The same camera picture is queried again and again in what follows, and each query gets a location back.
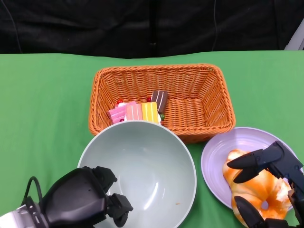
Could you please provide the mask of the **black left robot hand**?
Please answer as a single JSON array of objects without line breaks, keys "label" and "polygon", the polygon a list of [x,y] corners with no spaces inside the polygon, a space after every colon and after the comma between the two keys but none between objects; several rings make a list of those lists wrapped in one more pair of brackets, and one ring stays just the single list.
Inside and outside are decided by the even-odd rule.
[{"label": "black left robot hand", "polygon": [[107,195],[117,178],[109,168],[77,168],[56,181],[41,202],[50,228],[92,228],[111,217],[119,228],[133,210],[117,193]]}]

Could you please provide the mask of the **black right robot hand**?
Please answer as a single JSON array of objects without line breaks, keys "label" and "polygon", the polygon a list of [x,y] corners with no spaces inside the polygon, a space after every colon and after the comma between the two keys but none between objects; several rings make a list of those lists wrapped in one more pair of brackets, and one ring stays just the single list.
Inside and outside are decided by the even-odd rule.
[{"label": "black right robot hand", "polygon": [[223,175],[232,191],[236,218],[247,228],[287,228],[284,219],[293,207],[304,226],[302,163],[280,141],[253,152],[232,150]]}]

